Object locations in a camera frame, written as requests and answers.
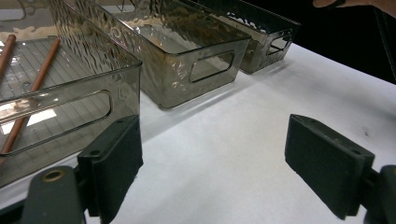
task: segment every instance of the black object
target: black object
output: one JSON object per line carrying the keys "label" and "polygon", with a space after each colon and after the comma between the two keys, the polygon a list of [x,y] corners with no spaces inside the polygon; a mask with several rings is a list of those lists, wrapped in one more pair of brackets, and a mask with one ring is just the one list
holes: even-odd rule
{"label": "black object", "polygon": [[78,167],[36,175],[26,200],[0,211],[2,223],[109,223],[143,165],[138,116],[118,119],[78,155]]}
{"label": "black object", "polygon": [[[299,22],[293,43],[395,84],[373,7],[313,7],[312,0],[244,0]],[[389,27],[389,32],[396,34]]]}
{"label": "black object", "polygon": [[331,10],[331,9],[335,9],[336,7],[339,7],[341,5],[343,5],[346,2],[346,0],[337,0],[331,4],[329,4],[327,6],[327,9]]}
{"label": "black object", "polygon": [[375,155],[323,123],[290,115],[286,162],[339,218],[396,223],[396,166],[371,169]]}
{"label": "black object", "polygon": [[378,8],[375,8],[374,12],[390,69],[396,80],[396,19]]}

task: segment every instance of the brown pencil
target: brown pencil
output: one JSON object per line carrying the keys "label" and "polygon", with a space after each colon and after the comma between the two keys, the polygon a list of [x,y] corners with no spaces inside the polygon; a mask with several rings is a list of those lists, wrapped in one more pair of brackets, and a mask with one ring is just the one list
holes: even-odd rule
{"label": "brown pencil", "polygon": [[[38,91],[40,89],[41,83],[43,82],[44,76],[47,74],[48,69],[50,68],[50,64],[52,59],[55,57],[56,51],[59,47],[60,40],[56,38],[52,44],[52,47],[49,50],[49,54],[47,55],[46,60],[41,65],[40,70],[38,71],[38,75],[35,78],[35,82],[32,85],[30,91]],[[12,126],[11,132],[6,139],[6,142],[3,145],[2,153],[8,153],[12,150],[12,146],[14,145],[15,140],[17,139],[18,133],[20,132],[22,125],[25,121],[25,118],[17,119]]]}
{"label": "brown pencil", "polygon": [[4,70],[6,70],[8,58],[12,53],[15,46],[15,40],[17,37],[15,35],[9,35],[4,45],[3,51],[0,55],[0,78],[3,76]]}

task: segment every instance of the plastic bin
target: plastic bin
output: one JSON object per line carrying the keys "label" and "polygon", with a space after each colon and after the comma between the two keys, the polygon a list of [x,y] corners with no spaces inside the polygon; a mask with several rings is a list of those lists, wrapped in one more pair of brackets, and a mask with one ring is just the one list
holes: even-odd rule
{"label": "plastic bin", "polygon": [[283,60],[301,26],[296,21],[240,0],[180,1],[251,35],[240,66],[248,74]]}
{"label": "plastic bin", "polygon": [[[5,1],[0,14],[0,49],[17,37],[0,80],[0,146],[13,121],[26,120],[11,150],[1,149],[3,187],[82,150],[116,119],[138,116],[141,61],[55,0]],[[29,92],[55,35],[61,44],[41,89]]]}
{"label": "plastic bin", "polygon": [[142,60],[141,90],[161,109],[233,82],[249,40],[177,0],[73,4]]}

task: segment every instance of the decorative pattern on bin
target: decorative pattern on bin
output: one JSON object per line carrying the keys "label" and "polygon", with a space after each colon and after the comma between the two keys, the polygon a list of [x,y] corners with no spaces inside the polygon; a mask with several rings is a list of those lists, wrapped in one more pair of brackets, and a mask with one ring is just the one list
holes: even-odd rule
{"label": "decorative pattern on bin", "polygon": [[108,41],[98,28],[68,9],[63,1],[51,1],[52,17],[57,24],[59,38],[95,73],[102,74],[138,64],[139,61],[121,46]]}
{"label": "decorative pattern on bin", "polygon": [[[295,21],[240,0],[180,1],[251,36],[241,63],[241,69],[249,74],[282,60],[300,27]],[[277,52],[272,52],[273,41],[282,36],[287,43]]]}
{"label": "decorative pattern on bin", "polygon": [[[126,13],[109,13],[92,1],[75,4],[81,14],[143,61],[141,89],[161,108],[180,105],[234,81],[248,42],[248,35],[174,0],[141,0],[135,11]],[[191,70],[198,60],[209,58],[205,66],[216,70],[224,59],[210,57],[227,51],[235,52],[227,71],[191,83]]]}

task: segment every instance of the bin handle cutout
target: bin handle cutout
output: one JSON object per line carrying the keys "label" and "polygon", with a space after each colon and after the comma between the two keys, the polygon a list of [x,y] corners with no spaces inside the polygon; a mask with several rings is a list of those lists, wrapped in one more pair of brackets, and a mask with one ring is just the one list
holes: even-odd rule
{"label": "bin handle cutout", "polygon": [[290,42],[291,42],[290,32],[286,32],[286,35],[282,35],[280,37],[273,39],[270,48],[267,51],[267,55],[284,51],[285,48],[290,44]]}
{"label": "bin handle cutout", "polygon": [[[90,110],[89,113],[91,114],[91,116],[87,117],[87,116],[89,116],[87,114],[87,115],[85,115],[85,117],[78,118],[81,121],[83,121],[83,120],[84,121],[79,123],[79,124],[77,124],[77,125],[74,125],[74,127],[69,127],[69,129],[62,130],[61,132],[56,133],[53,136],[46,137],[45,139],[36,141],[34,143],[29,142],[29,145],[26,145],[26,146],[20,147],[20,148],[16,148],[16,149],[14,149],[14,150],[12,150],[10,152],[0,153],[0,158],[7,158],[7,157],[16,156],[18,154],[21,154],[24,151],[27,151],[27,150],[30,150],[30,149],[32,149],[34,147],[37,147],[37,146],[43,145],[45,143],[48,143],[49,141],[57,139],[57,138],[59,138],[61,136],[64,136],[66,134],[73,133],[73,132],[75,132],[75,131],[77,131],[77,130],[79,130],[81,128],[90,126],[90,125],[92,125],[92,124],[94,124],[94,123],[96,123],[96,122],[98,122],[98,121],[100,121],[102,119],[106,119],[111,114],[111,112],[113,111],[112,97],[111,97],[111,93],[108,92],[108,91],[97,91],[97,92],[92,93],[92,94],[88,94],[88,95],[85,95],[85,96],[78,97],[77,99],[73,99],[73,100],[68,101],[67,103],[64,103],[64,104],[60,104],[60,105],[54,104],[54,105],[52,105],[50,107],[46,107],[45,110],[32,111],[30,113],[25,114],[24,115],[25,118],[30,118],[30,117],[33,117],[34,115],[40,114],[42,112],[54,111],[55,109],[61,109],[61,110],[64,110],[65,108],[74,109],[74,107],[71,106],[71,104],[82,103],[82,101],[90,101],[90,100],[93,100],[94,97],[101,97],[101,96],[103,97],[101,102],[105,106],[103,109],[105,109],[106,111],[105,110],[99,111],[99,110],[97,110],[97,108],[95,108],[96,109],[96,110],[94,110],[95,111],[94,112],[95,115],[94,115],[94,117],[92,117],[92,111]],[[9,122],[6,122],[6,123],[2,124],[2,126],[0,127],[1,128],[0,132],[2,134],[5,134],[4,131],[3,131],[3,129],[4,129],[3,126],[7,125],[7,123],[9,123]]]}
{"label": "bin handle cutout", "polygon": [[190,83],[197,83],[228,71],[233,65],[233,50],[198,59],[191,67]]}

